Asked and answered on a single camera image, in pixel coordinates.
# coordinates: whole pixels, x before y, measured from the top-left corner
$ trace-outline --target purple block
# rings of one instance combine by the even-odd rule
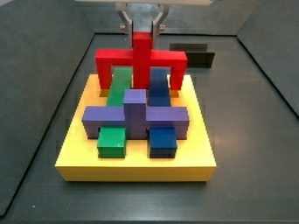
[[[125,127],[124,107],[87,107],[81,117],[88,139],[99,138],[99,128]]]
[[[124,97],[125,126],[128,139],[147,139],[145,90],[128,89]]]
[[[176,139],[187,138],[189,115],[185,107],[147,107],[148,128],[175,128]]]
[[[145,90],[127,89],[124,103],[145,104]]]

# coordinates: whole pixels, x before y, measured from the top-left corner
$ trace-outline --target red block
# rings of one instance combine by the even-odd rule
[[[97,78],[101,89],[109,89],[112,81],[112,66],[133,67],[133,88],[149,88],[151,67],[169,67],[171,90],[180,90],[187,67],[184,52],[152,50],[151,32],[136,31],[133,34],[133,49],[97,50]]]

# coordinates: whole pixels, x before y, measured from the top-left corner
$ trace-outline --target gray wall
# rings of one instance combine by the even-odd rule
[[[0,0],[0,6],[1,5],[4,5],[4,4],[7,4],[7,3],[9,3],[9,2],[12,2],[13,0]]]
[[[164,33],[238,35],[262,0],[215,0],[209,7],[171,7],[164,20]],[[77,3],[95,32],[121,32],[120,18],[112,3]],[[157,5],[129,4],[128,14],[135,20],[136,31],[149,31],[157,15]]]
[[[298,0],[264,0],[238,38],[299,115],[298,10]]]
[[[13,0],[0,7],[0,216],[92,37],[72,0]]]

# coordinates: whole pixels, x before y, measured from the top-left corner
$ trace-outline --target building block structure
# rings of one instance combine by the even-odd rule
[[[185,142],[197,141],[193,132],[196,128],[192,127],[192,133],[188,134],[191,125],[188,108],[181,103],[172,106],[171,98],[171,93],[183,87],[187,64],[184,52],[152,50],[151,33],[135,32],[133,49],[99,50],[96,62],[97,81],[101,90],[107,93],[107,106],[103,104],[87,105],[81,122],[88,141],[97,139],[97,159],[113,159],[117,163],[121,159],[124,163],[119,163],[120,165],[131,164],[136,167],[131,162],[132,155],[137,155],[135,151],[145,150],[145,157],[149,160],[175,160],[176,154],[188,153],[183,151],[183,148],[189,147]],[[171,68],[169,84],[167,69],[161,67]],[[185,157],[184,155],[181,161],[185,163],[188,161],[185,158],[189,159],[191,156]],[[181,164],[181,162],[179,164],[188,169],[188,164]],[[148,165],[152,167],[151,175],[156,175],[159,166],[151,162]],[[104,167],[100,166],[100,171],[109,169]],[[123,174],[129,177],[127,179],[135,179],[131,168],[128,172],[123,170]],[[113,175],[117,173],[117,180],[120,180],[119,176],[123,174],[119,174],[117,169],[115,171],[111,169],[111,171]]]
[[[100,91],[99,76],[92,74],[88,77],[55,165],[64,180],[208,181],[216,169],[216,162],[191,76],[184,75],[180,97],[172,98],[172,107],[167,107],[169,109],[187,108],[189,117],[187,141],[176,140],[175,158],[149,158],[148,140],[131,139],[125,140],[125,158],[99,157],[97,139],[87,138],[81,117],[87,107],[105,107],[108,98],[99,97]]]
[[[97,77],[101,89],[109,89],[112,66],[133,67],[133,88],[149,88],[149,68],[169,67],[171,90],[180,90],[187,66],[184,52],[157,51],[152,49],[151,32],[133,33],[133,49],[100,49],[96,54]]]
[[[116,68],[107,107],[87,107],[81,121],[88,139],[97,138],[101,158],[124,158],[127,139],[147,139],[149,129],[149,158],[173,158],[176,138],[187,137],[187,108],[171,107],[164,68],[151,69],[148,107],[145,90],[125,89],[131,83],[129,72],[129,68]]]

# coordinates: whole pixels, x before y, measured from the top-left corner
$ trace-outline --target gray floor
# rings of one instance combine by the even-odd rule
[[[212,69],[189,69],[217,161],[204,183],[67,183],[55,161],[97,48],[127,45],[99,35],[69,85],[3,223],[35,221],[299,221],[299,123],[235,38],[163,36],[208,43]]]
[[[263,1],[238,33],[238,39],[299,116],[298,9],[296,0]]]

